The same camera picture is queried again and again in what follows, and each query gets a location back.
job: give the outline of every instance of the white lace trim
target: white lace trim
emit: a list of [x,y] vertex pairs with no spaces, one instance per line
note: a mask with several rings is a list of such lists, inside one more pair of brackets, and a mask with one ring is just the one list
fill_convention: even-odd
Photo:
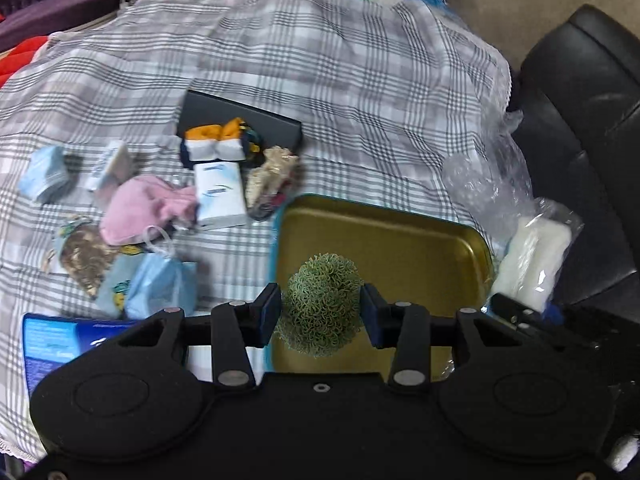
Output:
[[0,453],[5,455],[15,456],[20,460],[24,460],[25,462],[38,463],[38,459],[34,457],[32,454],[27,453],[12,444],[9,444],[4,439],[0,438]]

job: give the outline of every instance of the white tissue pack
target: white tissue pack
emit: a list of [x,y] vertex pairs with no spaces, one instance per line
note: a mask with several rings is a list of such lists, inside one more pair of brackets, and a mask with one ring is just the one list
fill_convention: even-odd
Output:
[[222,229],[247,223],[240,166],[236,162],[196,164],[198,227]]
[[547,218],[519,218],[492,295],[504,294],[543,313],[571,241],[571,229],[565,224]]
[[91,192],[94,204],[105,211],[116,190],[129,180],[135,172],[133,159],[123,140],[112,140],[84,183]]

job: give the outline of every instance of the gold metal tray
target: gold metal tray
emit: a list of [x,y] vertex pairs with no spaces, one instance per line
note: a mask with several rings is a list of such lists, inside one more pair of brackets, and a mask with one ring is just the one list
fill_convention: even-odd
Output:
[[[281,210],[274,228],[272,278],[283,289],[314,254],[353,260],[358,273],[389,302],[411,301],[434,316],[453,316],[481,306],[493,266],[489,249],[471,227],[428,216],[318,195],[297,197]],[[377,350],[364,327],[330,357],[314,358],[271,339],[268,368],[276,372],[380,372],[386,379],[395,349]],[[444,370],[450,348],[434,348],[433,379]]]

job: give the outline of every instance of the pink cloth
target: pink cloth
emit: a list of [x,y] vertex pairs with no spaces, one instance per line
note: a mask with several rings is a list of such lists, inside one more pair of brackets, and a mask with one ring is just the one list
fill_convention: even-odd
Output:
[[[100,234],[109,245],[139,244],[148,226],[164,228],[175,218],[193,224],[197,203],[193,186],[175,188],[156,176],[135,176],[113,195]],[[149,236],[159,232],[149,229]]]

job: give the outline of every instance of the red cloth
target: red cloth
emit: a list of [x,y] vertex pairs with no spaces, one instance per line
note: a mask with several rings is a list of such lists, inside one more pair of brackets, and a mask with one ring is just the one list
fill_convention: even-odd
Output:
[[48,36],[36,36],[24,40],[8,56],[0,59],[0,88],[13,74],[31,62],[36,51],[47,43],[48,39]]

